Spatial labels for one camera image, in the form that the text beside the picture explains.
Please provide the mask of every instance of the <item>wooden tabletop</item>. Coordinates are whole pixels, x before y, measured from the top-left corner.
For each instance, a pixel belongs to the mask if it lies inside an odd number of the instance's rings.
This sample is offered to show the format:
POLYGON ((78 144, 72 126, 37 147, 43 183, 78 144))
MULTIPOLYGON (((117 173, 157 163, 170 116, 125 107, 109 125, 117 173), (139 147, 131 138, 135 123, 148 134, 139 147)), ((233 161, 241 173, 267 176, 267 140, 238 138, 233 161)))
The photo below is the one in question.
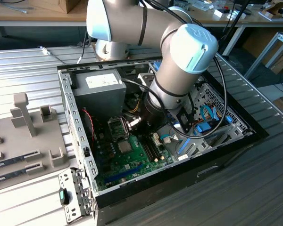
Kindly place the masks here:
MULTIPOLYGON (((88 0, 81 0, 78 5, 68 14, 51 11, 44 8, 34 7, 32 10, 27 10, 28 13, 21 13, 0 4, 0 21, 73 21, 85 22, 86 9, 88 0)), ((17 7, 28 7, 28 1, 15 4, 17 7)), ((233 7, 231 2, 226 4, 229 8, 233 7)), ((258 14, 259 8, 254 6, 252 15, 246 16, 245 19, 240 19, 238 24, 283 24, 283 22, 269 22, 258 14)), ((226 24, 228 19, 226 17, 219 18, 214 15, 214 10, 202 11, 193 6, 190 6, 188 13, 204 24, 226 24)))
MULTIPOLYGON (((232 2, 227 2, 226 6, 229 9, 233 8, 232 2)), ((238 24, 283 24, 283 22, 270 22, 269 20, 265 19, 263 16, 260 16, 258 13, 260 10, 259 5, 254 5, 252 8, 250 8, 252 14, 246 15, 244 19, 240 19, 238 21, 238 24)), ((219 18, 216 15, 214 15, 214 9, 209 9, 208 11, 202 11, 196 7, 190 6, 189 7, 189 15, 191 17, 194 17, 198 21, 200 21, 203 24, 224 24, 228 22, 228 18, 222 17, 219 18)))
POLYGON ((21 13, 0 4, 0 20, 5 21, 86 21, 88 0, 81 0, 75 8, 68 14, 59 13, 56 11, 30 6, 26 0, 21 3, 13 4, 15 7, 33 7, 34 9, 27 9, 26 13, 21 13))

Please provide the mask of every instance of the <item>ribbed metal surface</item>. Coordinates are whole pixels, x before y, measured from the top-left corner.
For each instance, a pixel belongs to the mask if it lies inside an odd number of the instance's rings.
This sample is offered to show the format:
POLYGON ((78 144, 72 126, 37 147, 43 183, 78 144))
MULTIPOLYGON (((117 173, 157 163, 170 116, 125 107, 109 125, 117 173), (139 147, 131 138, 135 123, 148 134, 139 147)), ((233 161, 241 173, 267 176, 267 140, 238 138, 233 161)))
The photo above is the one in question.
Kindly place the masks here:
MULTIPOLYGON (((50 48, 74 64, 79 48, 50 48)), ((133 57, 158 56, 156 50, 135 49, 133 57)), ((82 63, 96 61, 88 49, 82 63)), ((113 225, 283 225, 283 116, 225 61, 220 60, 228 91, 259 121, 270 136, 225 170, 181 190, 113 225)), ((12 94, 26 92, 29 110, 52 104, 67 147, 73 156, 63 113, 56 66, 39 49, 0 51, 0 118, 10 116, 12 94)), ((212 63, 208 69, 219 81, 212 63)), ((1 225, 66 225, 58 198, 55 172, 0 191, 1 225)), ((75 225, 92 225, 90 218, 75 225)))

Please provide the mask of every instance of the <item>expansion slot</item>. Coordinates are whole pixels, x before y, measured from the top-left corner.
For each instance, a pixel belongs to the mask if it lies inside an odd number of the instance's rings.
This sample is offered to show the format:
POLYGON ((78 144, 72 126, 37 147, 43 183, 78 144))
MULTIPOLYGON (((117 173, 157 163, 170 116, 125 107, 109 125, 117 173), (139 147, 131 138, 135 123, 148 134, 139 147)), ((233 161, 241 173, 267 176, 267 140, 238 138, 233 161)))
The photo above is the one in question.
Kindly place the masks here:
POLYGON ((149 136, 142 136, 141 143, 150 161, 158 161, 161 158, 161 154, 149 136))
POLYGON ((111 176, 111 177, 108 177, 106 179, 104 179, 105 183, 109 183, 109 182, 112 182, 112 181, 115 181, 115 180, 119 180, 121 178, 124 178, 130 174, 133 174, 133 173, 136 173, 140 170, 140 168, 143 167, 143 164, 133 168, 133 169, 130 169, 130 170, 127 170, 125 172, 122 172, 122 173, 119 173, 119 174, 116 174, 114 176, 111 176))

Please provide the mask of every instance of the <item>red wire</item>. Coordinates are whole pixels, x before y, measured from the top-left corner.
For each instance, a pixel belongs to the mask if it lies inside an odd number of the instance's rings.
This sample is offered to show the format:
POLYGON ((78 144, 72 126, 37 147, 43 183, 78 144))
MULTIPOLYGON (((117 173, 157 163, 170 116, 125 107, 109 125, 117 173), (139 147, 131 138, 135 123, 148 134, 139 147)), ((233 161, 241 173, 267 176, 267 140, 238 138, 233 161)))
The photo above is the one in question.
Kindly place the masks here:
POLYGON ((93 121, 92 121, 92 118, 91 116, 89 115, 89 113, 86 111, 86 110, 82 110, 83 112, 86 113, 86 115, 88 115, 89 119, 90 119, 90 122, 91 122, 91 125, 92 125, 92 141, 94 142, 94 129, 93 129, 93 121))

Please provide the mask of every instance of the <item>white table leg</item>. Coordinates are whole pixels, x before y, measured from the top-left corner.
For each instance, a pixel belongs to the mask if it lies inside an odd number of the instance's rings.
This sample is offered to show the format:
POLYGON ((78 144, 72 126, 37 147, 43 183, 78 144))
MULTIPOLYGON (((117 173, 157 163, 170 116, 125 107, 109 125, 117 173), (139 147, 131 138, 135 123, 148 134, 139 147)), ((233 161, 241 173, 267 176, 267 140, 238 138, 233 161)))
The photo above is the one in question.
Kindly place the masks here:
POLYGON ((230 54, 230 52, 234 48, 235 44, 237 43, 238 39, 242 35, 244 29, 245 29, 244 25, 237 28, 235 34, 233 35, 232 39, 228 43, 227 47, 225 48, 225 50, 224 50, 224 52, 222 54, 223 56, 228 56, 230 54))
POLYGON ((276 53, 270 58, 268 63, 265 65, 265 67, 269 68, 271 65, 274 64, 274 62, 279 59, 279 55, 283 52, 283 45, 276 51, 276 53))
POLYGON ((271 39, 271 41, 268 43, 268 45, 264 48, 262 53, 257 57, 255 62, 251 65, 251 67, 248 69, 248 71, 245 73, 244 77, 248 79, 251 74, 254 72, 254 70, 258 67, 258 65, 262 62, 266 54, 271 50, 271 48, 274 46, 274 44, 278 41, 278 37, 280 36, 280 33, 277 33, 274 35, 274 37, 271 39))

